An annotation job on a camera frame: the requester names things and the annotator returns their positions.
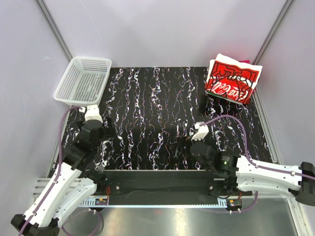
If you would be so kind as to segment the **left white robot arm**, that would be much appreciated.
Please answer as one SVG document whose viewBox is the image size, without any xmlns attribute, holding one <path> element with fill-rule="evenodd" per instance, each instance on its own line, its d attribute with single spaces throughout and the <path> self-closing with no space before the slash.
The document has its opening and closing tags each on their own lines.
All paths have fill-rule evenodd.
<svg viewBox="0 0 315 236">
<path fill-rule="evenodd" d="M 104 123 L 97 105 L 79 107 L 84 113 L 79 133 L 66 148 L 59 148 L 59 163 L 36 201 L 11 225 L 21 236 L 56 236 L 66 219 L 89 196 L 109 194 L 106 176 L 89 169 L 101 144 L 115 136 L 111 118 Z"/>
</svg>

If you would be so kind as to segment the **white t shirt red print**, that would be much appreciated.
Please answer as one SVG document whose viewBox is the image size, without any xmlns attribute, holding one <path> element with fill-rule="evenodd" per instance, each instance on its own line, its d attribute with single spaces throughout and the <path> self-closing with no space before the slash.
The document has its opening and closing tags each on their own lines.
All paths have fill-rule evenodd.
<svg viewBox="0 0 315 236">
<path fill-rule="evenodd" d="M 240 105 L 247 105 L 263 66 L 239 62 L 218 54 L 210 60 L 205 92 Z"/>
</svg>

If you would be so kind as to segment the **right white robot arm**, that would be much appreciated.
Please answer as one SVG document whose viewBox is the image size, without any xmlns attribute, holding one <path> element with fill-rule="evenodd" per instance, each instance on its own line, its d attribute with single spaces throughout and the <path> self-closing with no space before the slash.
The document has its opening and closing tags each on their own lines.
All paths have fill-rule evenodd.
<svg viewBox="0 0 315 236">
<path fill-rule="evenodd" d="M 315 167 L 312 163 L 279 165 L 215 151 L 205 141 L 210 132 L 208 126 L 198 122 L 193 129 L 194 133 L 180 137 L 179 143 L 214 178 L 222 180 L 219 193 L 229 196 L 240 192 L 270 192 L 293 197 L 304 205 L 315 205 Z"/>
</svg>

